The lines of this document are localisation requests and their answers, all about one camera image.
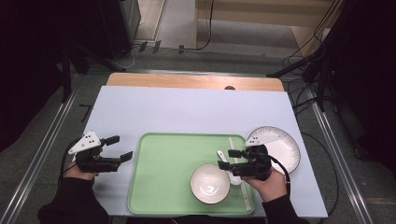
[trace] green tray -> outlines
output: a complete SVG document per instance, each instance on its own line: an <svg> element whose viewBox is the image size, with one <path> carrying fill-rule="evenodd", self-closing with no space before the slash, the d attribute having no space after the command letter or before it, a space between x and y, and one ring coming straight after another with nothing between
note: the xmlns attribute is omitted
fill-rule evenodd
<svg viewBox="0 0 396 224"><path fill-rule="evenodd" d="M227 160L231 136L236 149L244 149L245 139L235 134L147 133L139 142L128 207L140 215L247 215L255 208L253 189L247 187L252 209L247 211L240 186L231 185L222 202L205 204L191 192L191 175L199 166Z"/></svg>

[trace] white tabletop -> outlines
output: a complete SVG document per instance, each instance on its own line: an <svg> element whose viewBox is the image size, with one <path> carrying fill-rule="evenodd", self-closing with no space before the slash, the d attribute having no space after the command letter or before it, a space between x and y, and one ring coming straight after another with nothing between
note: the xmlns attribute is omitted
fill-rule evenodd
<svg viewBox="0 0 396 224"><path fill-rule="evenodd" d="M135 153L145 133L232 133L248 138L262 126L284 130L299 146L301 161L290 174L290 199L297 215L326 217L286 92L104 86L84 133L95 131L99 138L119 135L120 142L104 147L101 154L117 158L129 151ZM133 169L134 157L117 172L101 173L95 178L95 195L111 216L134 215L127 205ZM255 196L256 209L251 215L263 217L262 200L257 192Z"/></svg>

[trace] table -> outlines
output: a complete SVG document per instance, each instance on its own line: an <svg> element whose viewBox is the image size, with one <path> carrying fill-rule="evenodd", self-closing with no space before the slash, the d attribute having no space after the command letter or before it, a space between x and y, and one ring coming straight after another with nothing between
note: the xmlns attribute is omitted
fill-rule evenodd
<svg viewBox="0 0 396 224"><path fill-rule="evenodd" d="M237 91L225 91L224 86L234 86ZM120 142L102 152L102 156L114 158L135 151L145 133L237 133L247 138L261 126L287 131L300 148L299 167L290 174L291 201L297 214L326 217L289 97L278 79L116 73L99 92L84 133L94 130L100 138L119 135ZM134 159L116 173L100 174L95 180L95 195L111 216L134 216L127 206L133 169ZM263 217L257 192L255 198L256 209L250 216Z"/></svg>
<svg viewBox="0 0 396 224"><path fill-rule="evenodd" d="M211 2L195 0L195 43L197 20L209 19ZM313 34L320 38L326 28L331 28L342 5L343 0L216 0L212 19L291 26L302 55L307 56L316 43Z"/></svg>

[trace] person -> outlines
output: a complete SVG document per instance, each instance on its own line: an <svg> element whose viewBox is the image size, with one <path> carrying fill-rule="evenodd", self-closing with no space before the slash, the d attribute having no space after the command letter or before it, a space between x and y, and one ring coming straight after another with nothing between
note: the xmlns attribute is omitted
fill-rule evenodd
<svg viewBox="0 0 396 224"><path fill-rule="evenodd" d="M107 224L109 215L96 200L92 185L97 174L81 172L74 162L69 164L61 186L51 203L45 204L38 211L41 224ZM272 168L272 173L265 181L254 177L243 177L251 187L257 190L263 200L262 206L269 224L305 224L307 220L299 218L289 199L284 176ZM131 218L127 223L148 223L146 218ZM154 218L150 223L238 223L238 218L219 218L209 216L185 216L172 218ZM264 223L263 219L251 218L249 223Z"/></svg>

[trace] black sleeve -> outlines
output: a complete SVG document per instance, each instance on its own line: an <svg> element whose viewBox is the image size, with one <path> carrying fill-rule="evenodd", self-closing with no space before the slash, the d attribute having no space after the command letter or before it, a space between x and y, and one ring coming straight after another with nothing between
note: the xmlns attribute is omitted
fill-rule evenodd
<svg viewBox="0 0 396 224"><path fill-rule="evenodd" d="M96 200L92 182L78 178L64 178L55 198L40 208L37 214L41 224L107 224L105 208Z"/></svg>
<svg viewBox="0 0 396 224"><path fill-rule="evenodd" d="M309 224L305 219L297 217L288 195L262 203L269 224Z"/></svg>

